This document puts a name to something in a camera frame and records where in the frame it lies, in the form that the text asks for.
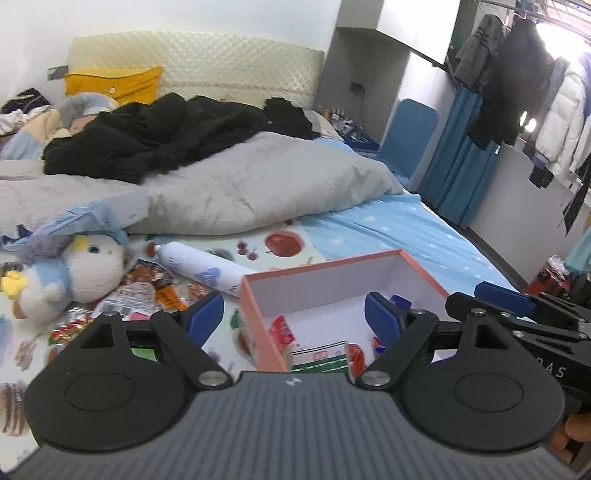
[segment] blue heart logo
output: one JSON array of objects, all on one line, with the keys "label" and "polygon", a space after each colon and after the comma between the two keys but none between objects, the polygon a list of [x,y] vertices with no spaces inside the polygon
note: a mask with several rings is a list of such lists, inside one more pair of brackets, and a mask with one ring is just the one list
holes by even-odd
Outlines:
[{"label": "blue heart logo", "polygon": [[195,275],[195,280],[197,280],[199,283],[202,283],[203,285],[215,288],[217,286],[217,279],[221,274],[222,271],[219,268],[214,267]]}]

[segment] headboard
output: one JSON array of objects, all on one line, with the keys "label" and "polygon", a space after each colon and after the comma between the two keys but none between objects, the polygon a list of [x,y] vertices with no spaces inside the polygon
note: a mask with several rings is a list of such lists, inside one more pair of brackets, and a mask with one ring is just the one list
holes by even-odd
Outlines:
[{"label": "headboard", "polygon": [[264,100],[311,107],[324,52],[261,38],[207,32],[134,31],[76,37],[70,68],[160,65],[159,95]]}]

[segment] white duck plush toy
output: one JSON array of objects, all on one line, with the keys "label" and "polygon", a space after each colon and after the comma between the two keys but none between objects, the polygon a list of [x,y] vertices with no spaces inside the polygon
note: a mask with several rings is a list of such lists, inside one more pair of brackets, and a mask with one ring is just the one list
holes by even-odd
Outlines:
[{"label": "white duck plush toy", "polygon": [[77,301],[90,303],[117,288],[124,275],[127,237],[123,231],[76,235],[58,258],[8,272],[1,287],[17,319],[46,323]]}]

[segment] cardboard box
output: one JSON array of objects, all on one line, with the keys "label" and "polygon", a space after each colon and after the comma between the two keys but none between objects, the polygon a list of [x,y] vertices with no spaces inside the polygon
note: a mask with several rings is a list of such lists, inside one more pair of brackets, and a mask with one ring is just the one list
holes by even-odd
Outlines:
[{"label": "cardboard box", "polygon": [[392,250],[304,267],[246,275],[240,304],[245,336],[260,371],[286,372],[288,366],[268,334],[284,315],[295,341],[313,348],[347,341],[358,344],[366,364],[374,359],[373,331],[365,321],[365,297],[377,291],[399,295],[451,320],[445,311],[449,294],[404,250]]}]

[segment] finger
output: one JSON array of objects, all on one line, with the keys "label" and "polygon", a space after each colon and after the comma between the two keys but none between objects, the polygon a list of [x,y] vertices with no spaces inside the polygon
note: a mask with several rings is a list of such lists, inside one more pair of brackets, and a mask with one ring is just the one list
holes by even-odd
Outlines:
[{"label": "finger", "polygon": [[566,435],[566,432],[564,431],[564,426],[561,425],[554,434],[551,445],[557,450],[564,450],[568,445],[569,440],[568,435]]},{"label": "finger", "polygon": [[565,425],[566,435],[577,442],[591,442],[591,413],[571,415]]},{"label": "finger", "polygon": [[556,455],[558,455],[563,462],[570,463],[573,460],[573,454],[568,450],[558,450],[552,445],[550,445],[550,450],[552,450]]}]

